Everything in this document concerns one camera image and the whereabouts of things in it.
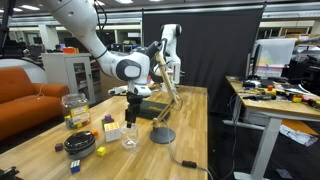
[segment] couch cushion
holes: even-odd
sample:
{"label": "couch cushion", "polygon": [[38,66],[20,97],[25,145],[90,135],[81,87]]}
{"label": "couch cushion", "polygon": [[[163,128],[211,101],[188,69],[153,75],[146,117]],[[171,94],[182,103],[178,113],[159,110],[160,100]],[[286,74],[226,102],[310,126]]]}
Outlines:
{"label": "couch cushion", "polygon": [[27,96],[0,104],[0,140],[62,114],[60,99]]}
{"label": "couch cushion", "polygon": [[32,83],[21,67],[0,69],[0,103],[35,94]]}

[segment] floor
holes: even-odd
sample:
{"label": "floor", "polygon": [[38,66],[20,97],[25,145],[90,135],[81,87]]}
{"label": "floor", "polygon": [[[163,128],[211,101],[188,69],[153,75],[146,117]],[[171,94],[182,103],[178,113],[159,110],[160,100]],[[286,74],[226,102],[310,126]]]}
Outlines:
{"label": "floor", "polygon": [[[228,119],[227,115],[209,114],[208,117],[208,164],[214,179],[233,180],[233,161],[235,171],[250,173],[262,131],[224,125],[222,120]],[[0,142],[0,154],[62,122],[61,117],[53,118]],[[320,134],[320,123],[307,124]],[[281,179],[276,169],[286,169],[296,180],[318,180],[320,141],[306,147],[279,134],[265,177]]]}

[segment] wooden tabletop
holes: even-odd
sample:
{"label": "wooden tabletop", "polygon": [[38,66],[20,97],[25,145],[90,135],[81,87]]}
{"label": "wooden tabletop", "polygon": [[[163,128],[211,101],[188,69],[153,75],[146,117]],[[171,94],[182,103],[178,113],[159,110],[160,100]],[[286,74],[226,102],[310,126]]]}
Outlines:
{"label": "wooden tabletop", "polygon": [[[169,127],[176,133],[172,149],[178,161],[197,162],[208,167],[207,152],[207,89],[181,86],[178,93],[183,99],[180,111],[171,110]],[[168,103],[163,92],[154,92],[150,101]],[[92,123],[77,130],[67,129],[64,123],[26,141],[0,155],[0,169],[16,166],[23,179],[207,179],[207,173],[199,169],[185,168],[171,160],[167,145],[153,143],[149,138],[151,120],[137,118],[140,150],[136,153],[124,150],[120,141],[105,142],[101,119],[111,114],[115,121],[125,125],[126,97],[113,97],[90,109]],[[99,130],[96,150],[103,146],[107,154],[103,157],[94,151],[81,159],[79,173],[71,174],[70,163],[74,160],[66,152],[55,152],[55,145],[63,143],[70,135],[79,131]]]}
{"label": "wooden tabletop", "polygon": [[[227,77],[227,80],[231,84],[235,92],[243,92],[242,82],[238,81],[236,78]],[[290,101],[252,101],[249,99],[242,99],[242,103],[247,108],[269,110],[272,112],[289,113],[292,115],[305,115],[313,118],[319,118],[320,121],[320,111],[316,110],[304,103],[292,103]]]}

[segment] robotic arm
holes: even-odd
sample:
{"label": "robotic arm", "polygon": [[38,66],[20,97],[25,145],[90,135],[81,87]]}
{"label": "robotic arm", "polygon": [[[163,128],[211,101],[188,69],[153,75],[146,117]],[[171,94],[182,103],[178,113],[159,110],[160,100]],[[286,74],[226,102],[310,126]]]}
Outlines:
{"label": "robotic arm", "polygon": [[[182,28],[178,24],[166,24],[161,27],[161,41],[164,41],[164,45],[161,48],[160,56],[168,64],[167,71],[169,71],[170,81],[172,87],[175,84],[180,83],[180,66],[181,60],[177,56],[176,46],[177,46],[177,37],[181,34]],[[161,76],[158,66],[154,67],[155,74]]]}
{"label": "robotic arm", "polygon": [[151,94],[147,86],[150,59],[159,51],[161,44],[153,43],[146,50],[140,49],[128,56],[110,53],[96,34],[97,14],[88,0],[43,0],[52,16],[71,32],[99,61],[102,71],[128,82],[126,110],[127,127],[135,123],[143,97]]}

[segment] orange couch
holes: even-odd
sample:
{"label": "orange couch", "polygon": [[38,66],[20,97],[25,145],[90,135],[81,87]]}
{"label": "orange couch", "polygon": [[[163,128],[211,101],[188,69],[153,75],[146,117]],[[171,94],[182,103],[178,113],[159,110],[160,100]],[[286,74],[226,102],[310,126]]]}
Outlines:
{"label": "orange couch", "polygon": [[0,69],[0,140],[62,115],[63,84],[32,83],[21,67]]}

